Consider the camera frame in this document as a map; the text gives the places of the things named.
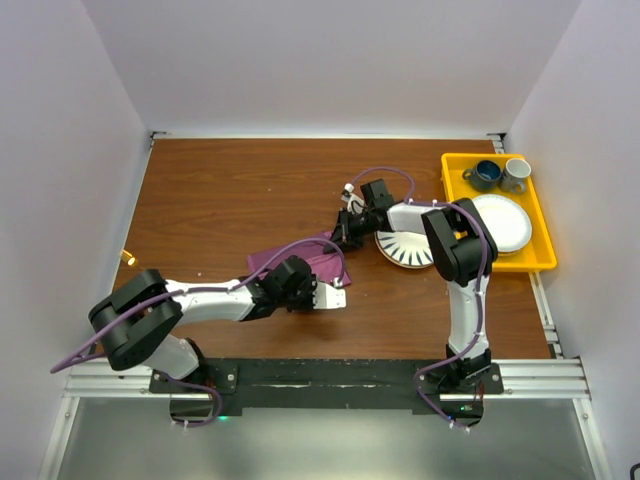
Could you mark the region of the purple cloth napkin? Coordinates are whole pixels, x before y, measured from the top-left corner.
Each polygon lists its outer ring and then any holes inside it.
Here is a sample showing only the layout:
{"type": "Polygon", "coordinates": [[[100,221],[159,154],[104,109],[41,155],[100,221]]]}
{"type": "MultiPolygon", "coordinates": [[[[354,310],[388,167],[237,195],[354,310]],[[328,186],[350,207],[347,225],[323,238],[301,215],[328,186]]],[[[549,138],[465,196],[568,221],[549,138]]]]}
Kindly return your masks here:
{"type": "Polygon", "coordinates": [[[273,269],[283,260],[292,255],[298,256],[305,260],[311,267],[312,273],[317,276],[319,281],[331,283],[335,278],[339,278],[344,286],[349,286],[352,280],[347,271],[342,272],[342,261],[339,254],[332,248],[325,253],[326,244],[320,242],[320,239],[330,238],[329,232],[321,232],[309,237],[309,241],[304,244],[296,245],[282,252],[284,246],[278,246],[260,252],[252,253],[247,256],[247,265],[249,272],[253,273],[258,267],[263,266],[276,253],[278,256],[269,263],[268,268],[273,269]]]}

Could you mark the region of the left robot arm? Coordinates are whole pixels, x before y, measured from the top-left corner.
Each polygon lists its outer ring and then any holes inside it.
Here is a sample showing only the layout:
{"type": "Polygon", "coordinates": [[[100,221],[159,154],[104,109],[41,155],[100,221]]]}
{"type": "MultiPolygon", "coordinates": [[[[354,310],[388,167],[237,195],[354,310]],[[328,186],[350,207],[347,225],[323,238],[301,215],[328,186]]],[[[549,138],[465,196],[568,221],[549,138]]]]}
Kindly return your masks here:
{"type": "Polygon", "coordinates": [[[243,322],[278,309],[309,311],[318,286],[311,266],[295,255],[263,276],[219,284],[169,281],[150,269],[99,302],[88,318],[95,332],[109,329],[98,342],[113,370],[145,365],[169,374],[183,391],[196,392],[206,383],[207,368],[194,342],[172,335],[178,323],[243,322]]]}

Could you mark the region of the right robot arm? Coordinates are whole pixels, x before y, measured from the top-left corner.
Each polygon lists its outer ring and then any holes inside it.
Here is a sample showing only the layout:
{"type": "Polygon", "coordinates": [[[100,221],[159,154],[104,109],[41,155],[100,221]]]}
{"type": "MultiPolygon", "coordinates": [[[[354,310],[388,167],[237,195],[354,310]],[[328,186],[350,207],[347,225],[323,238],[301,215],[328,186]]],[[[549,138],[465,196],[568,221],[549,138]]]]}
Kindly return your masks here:
{"type": "Polygon", "coordinates": [[[338,213],[330,240],[344,251],[358,249],[364,237],[378,232],[426,236],[431,262],[447,283],[451,329],[446,358],[431,365],[440,385],[469,392],[491,366],[486,336],[486,294],[498,250],[472,200],[452,203],[394,200],[382,179],[360,187],[346,184],[341,193],[346,206],[338,213]]]}

